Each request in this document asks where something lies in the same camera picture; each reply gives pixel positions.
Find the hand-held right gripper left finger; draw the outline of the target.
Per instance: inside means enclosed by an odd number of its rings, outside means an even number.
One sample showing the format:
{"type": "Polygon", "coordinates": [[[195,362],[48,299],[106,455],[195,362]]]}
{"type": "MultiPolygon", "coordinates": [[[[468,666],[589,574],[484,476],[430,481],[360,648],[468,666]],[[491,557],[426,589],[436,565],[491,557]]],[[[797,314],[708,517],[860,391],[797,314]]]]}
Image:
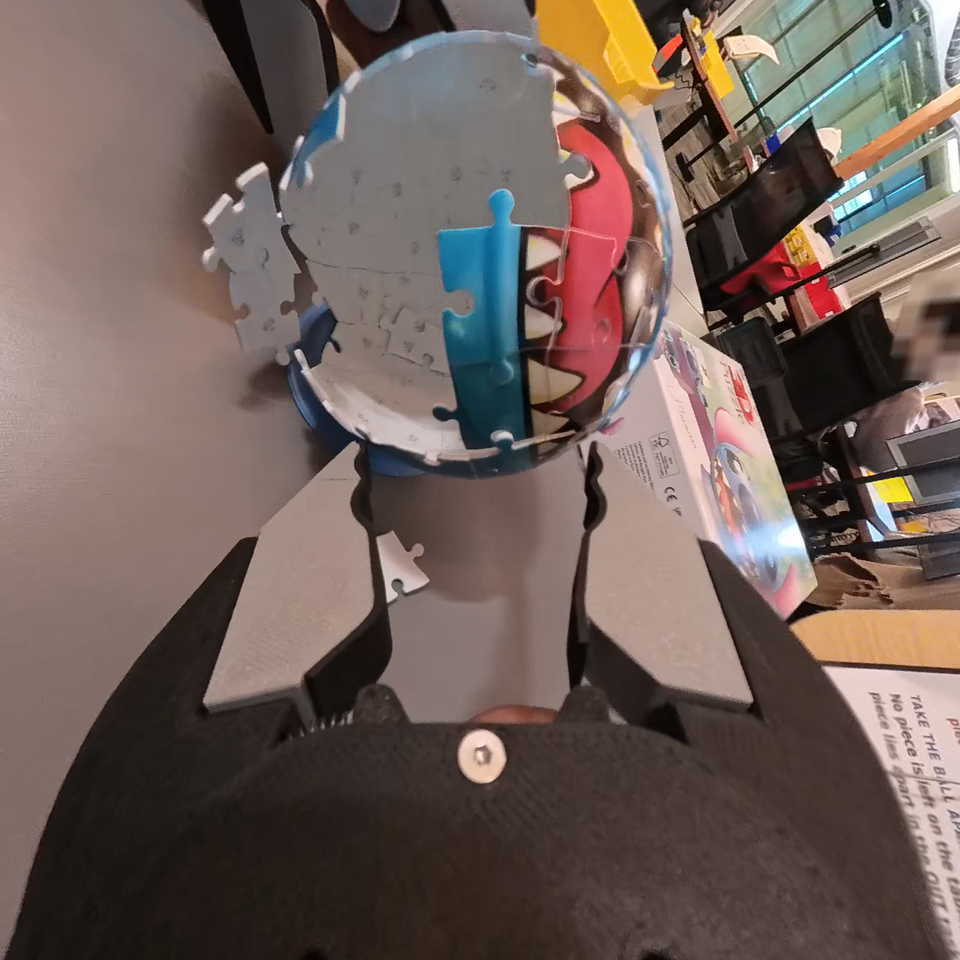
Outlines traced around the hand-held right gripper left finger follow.
{"type": "Polygon", "coordinates": [[[348,645],[386,613],[371,520],[365,446],[347,446],[260,530],[203,695],[210,714],[286,701],[297,714],[343,714],[351,694],[321,704],[315,668],[346,666],[348,645]]]}

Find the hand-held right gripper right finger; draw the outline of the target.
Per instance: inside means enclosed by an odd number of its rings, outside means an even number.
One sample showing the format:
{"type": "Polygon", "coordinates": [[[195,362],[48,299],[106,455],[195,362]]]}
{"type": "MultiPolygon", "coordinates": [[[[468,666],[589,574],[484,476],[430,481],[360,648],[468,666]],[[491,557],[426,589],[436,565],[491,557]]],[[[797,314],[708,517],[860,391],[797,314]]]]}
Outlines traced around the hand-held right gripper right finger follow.
{"type": "Polygon", "coordinates": [[[569,637],[580,678],[626,723],[692,704],[745,713],[754,695],[703,544],[606,445],[584,467],[569,637]]]}

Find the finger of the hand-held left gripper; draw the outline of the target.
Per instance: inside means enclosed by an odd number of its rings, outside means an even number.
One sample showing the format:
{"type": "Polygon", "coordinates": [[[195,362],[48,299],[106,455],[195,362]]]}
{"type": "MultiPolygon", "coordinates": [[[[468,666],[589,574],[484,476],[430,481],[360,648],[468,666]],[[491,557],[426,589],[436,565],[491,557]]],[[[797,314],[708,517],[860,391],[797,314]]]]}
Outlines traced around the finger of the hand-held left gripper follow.
{"type": "Polygon", "coordinates": [[[440,1],[456,31],[533,32],[536,1],[440,1]]]}
{"type": "Polygon", "coordinates": [[[270,114],[318,114],[340,84],[334,36],[314,1],[249,1],[247,32],[270,114]]]}

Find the white puzzle piece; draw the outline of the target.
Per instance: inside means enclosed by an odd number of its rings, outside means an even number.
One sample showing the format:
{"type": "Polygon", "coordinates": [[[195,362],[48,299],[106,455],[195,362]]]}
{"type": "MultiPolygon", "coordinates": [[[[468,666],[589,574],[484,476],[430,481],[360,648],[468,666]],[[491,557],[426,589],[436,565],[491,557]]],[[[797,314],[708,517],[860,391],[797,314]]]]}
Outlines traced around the white puzzle piece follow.
{"type": "Polygon", "coordinates": [[[292,361],[304,336],[302,315],[313,304],[304,265],[288,242],[269,167],[248,167],[235,180],[239,196],[222,193],[203,215],[209,246],[204,270],[228,270],[234,329],[245,354],[271,354],[278,366],[292,361]]]}
{"type": "Polygon", "coordinates": [[[379,534],[375,542],[388,605],[429,586],[430,579],[419,565],[425,553],[421,543],[406,548],[395,531],[379,534]]]}

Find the blue puzzle ball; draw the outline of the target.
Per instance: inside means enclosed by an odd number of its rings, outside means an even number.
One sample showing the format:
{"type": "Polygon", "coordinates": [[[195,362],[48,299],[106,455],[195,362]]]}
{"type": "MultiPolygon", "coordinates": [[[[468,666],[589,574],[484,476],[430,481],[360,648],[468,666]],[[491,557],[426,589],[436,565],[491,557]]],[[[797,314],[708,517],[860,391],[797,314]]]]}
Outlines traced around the blue puzzle ball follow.
{"type": "Polygon", "coordinates": [[[480,477],[610,426],[668,312],[664,180],[635,123],[569,57],[512,33],[438,33],[346,82],[279,188],[290,239],[343,323],[414,314],[442,336],[480,477]]]}

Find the printed puzzle box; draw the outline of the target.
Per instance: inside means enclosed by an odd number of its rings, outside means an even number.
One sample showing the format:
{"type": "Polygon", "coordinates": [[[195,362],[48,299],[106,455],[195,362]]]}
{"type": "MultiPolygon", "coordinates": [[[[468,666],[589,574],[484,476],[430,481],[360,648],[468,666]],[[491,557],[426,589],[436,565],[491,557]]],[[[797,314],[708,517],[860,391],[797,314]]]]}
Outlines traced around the printed puzzle box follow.
{"type": "Polygon", "coordinates": [[[666,321],[604,431],[608,447],[699,539],[714,543],[782,619],[817,581],[743,367],[666,321]]]}

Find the yellow plastic bin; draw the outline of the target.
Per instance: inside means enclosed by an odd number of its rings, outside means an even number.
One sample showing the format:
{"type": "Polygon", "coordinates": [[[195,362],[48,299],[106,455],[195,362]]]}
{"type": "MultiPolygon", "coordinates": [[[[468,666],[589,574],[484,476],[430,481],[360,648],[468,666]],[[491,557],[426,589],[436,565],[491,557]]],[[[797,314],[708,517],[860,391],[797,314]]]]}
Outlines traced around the yellow plastic bin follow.
{"type": "Polygon", "coordinates": [[[658,47],[632,1],[536,1],[540,40],[584,68],[615,101],[652,105],[675,84],[654,68],[658,47]]]}

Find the brown cloth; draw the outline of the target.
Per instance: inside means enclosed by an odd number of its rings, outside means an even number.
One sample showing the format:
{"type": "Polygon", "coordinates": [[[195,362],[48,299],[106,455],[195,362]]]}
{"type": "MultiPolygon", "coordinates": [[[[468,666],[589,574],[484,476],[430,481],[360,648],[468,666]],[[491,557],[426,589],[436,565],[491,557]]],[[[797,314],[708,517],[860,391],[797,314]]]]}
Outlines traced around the brown cloth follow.
{"type": "Polygon", "coordinates": [[[893,565],[848,553],[813,559],[815,586],[806,603],[819,610],[893,609],[893,565]]]}

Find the black office chair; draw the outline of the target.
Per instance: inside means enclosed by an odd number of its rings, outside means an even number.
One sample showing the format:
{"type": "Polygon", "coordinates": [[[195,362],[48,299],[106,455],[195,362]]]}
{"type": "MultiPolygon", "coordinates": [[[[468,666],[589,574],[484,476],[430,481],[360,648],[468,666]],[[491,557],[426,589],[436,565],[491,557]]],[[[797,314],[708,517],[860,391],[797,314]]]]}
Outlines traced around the black office chair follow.
{"type": "Polygon", "coordinates": [[[728,286],[746,281],[750,270],[843,182],[834,153],[808,119],[725,198],[685,220],[684,237],[704,309],[718,311],[733,296],[728,286]]]}
{"type": "Polygon", "coordinates": [[[785,341],[780,350],[786,394],[805,435],[920,385],[906,378],[906,362],[894,354],[894,334],[879,294],[785,341]]]}

